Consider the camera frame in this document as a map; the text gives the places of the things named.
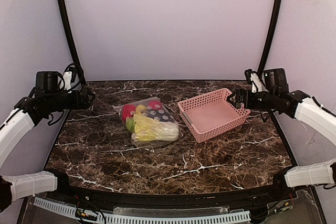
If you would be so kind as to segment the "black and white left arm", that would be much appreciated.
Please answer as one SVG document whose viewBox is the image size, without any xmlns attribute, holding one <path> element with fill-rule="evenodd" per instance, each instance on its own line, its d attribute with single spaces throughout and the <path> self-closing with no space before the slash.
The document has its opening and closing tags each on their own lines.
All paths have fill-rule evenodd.
<svg viewBox="0 0 336 224">
<path fill-rule="evenodd" d="M 29 96 L 22 98 L 1 125 L 1 164 L 22 138 L 43 119 L 48 125 L 56 123 L 54 112 L 83 110 L 92 105 L 95 94 L 87 89 L 77 90 L 72 84 L 72 72 L 40 71 Z M 66 175 L 55 170 L 33 174 L 1 176 L 1 210 L 18 199 L 55 191 L 67 184 Z"/>
</svg>

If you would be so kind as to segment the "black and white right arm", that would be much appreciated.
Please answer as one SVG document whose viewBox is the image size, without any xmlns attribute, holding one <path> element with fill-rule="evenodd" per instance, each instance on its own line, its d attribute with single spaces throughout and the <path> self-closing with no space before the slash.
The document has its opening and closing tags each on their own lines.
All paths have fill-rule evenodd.
<svg viewBox="0 0 336 224">
<path fill-rule="evenodd" d="M 247 69 L 245 77 L 250 90 L 238 89 L 227 97 L 227 102 L 240 109 L 269 110 L 284 113 L 304 123 L 335 143 L 335 114 L 315 97 L 303 91 L 289 91 L 283 68 L 263 71 L 262 75 Z M 306 166 L 285 168 L 274 176 L 274 183 L 287 188 L 308 185 L 335 187 L 335 159 Z"/>
</svg>

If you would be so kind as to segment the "clear zip top bag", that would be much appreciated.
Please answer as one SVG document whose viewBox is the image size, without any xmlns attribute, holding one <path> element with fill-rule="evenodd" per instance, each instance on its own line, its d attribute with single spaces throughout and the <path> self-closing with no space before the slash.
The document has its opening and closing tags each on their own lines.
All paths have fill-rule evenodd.
<svg viewBox="0 0 336 224">
<path fill-rule="evenodd" d="M 114 106 L 113 109 L 123 121 L 136 147 L 166 146 L 183 136 L 176 118 L 158 97 Z"/>
</svg>

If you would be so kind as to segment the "pink perforated plastic basket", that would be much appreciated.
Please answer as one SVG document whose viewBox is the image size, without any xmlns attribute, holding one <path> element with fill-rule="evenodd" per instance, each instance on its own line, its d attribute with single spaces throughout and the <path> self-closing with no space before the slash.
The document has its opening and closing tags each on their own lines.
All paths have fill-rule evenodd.
<svg viewBox="0 0 336 224">
<path fill-rule="evenodd" d="M 227 88 L 180 101 L 180 117 L 198 143 L 203 143 L 243 125 L 250 110 L 227 102 L 232 92 Z"/>
</svg>

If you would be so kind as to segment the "yellow toy lemon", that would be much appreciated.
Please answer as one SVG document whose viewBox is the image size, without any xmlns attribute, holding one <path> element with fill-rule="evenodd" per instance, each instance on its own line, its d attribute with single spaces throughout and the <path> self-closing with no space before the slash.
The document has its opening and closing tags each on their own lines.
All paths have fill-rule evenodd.
<svg viewBox="0 0 336 224">
<path fill-rule="evenodd" d="M 146 106 L 145 106 L 145 105 L 142 105 L 142 104 L 139 104 L 139 105 L 136 107 L 135 112 L 136 112 L 137 114 L 142 114 L 143 111 L 145 111 L 145 110 L 146 110 Z"/>
</svg>

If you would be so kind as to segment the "yellow toy napa cabbage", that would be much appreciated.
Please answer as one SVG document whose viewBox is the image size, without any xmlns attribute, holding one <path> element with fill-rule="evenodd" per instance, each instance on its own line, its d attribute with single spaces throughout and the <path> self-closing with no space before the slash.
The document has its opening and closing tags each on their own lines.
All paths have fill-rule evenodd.
<svg viewBox="0 0 336 224">
<path fill-rule="evenodd" d="M 134 133 L 132 139 L 136 142 L 176 141 L 180 135 L 179 126 L 172 122 L 158 122 L 144 115 L 135 114 Z"/>
</svg>

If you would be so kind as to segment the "green toy chayote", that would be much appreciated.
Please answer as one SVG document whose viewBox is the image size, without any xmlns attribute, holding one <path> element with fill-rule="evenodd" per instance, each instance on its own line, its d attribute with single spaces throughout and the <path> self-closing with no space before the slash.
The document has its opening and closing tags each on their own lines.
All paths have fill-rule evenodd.
<svg viewBox="0 0 336 224">
<path fill-rule="evenodd" d="M 135 124 L 136 123 L 133 118 L 127 118 L 125 126 L 130 133 L 134 133 Z"/>
</svg>

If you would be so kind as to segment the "red toy bell pepper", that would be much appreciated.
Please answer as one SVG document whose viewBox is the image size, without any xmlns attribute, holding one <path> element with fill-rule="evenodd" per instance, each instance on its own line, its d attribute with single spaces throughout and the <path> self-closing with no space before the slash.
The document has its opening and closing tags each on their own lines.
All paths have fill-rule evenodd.
<svg viewBox="0 0 336 224">
<path fill-rule="evenodd" d="M 121 111 L 121 118 L 123 122 L 125 123 L 127 121 L 127 118 L 132 118 L 134 113 L 136 111 L 136 106 L 133 104 L 125 104 L 122 107 Z"/>
</svg>

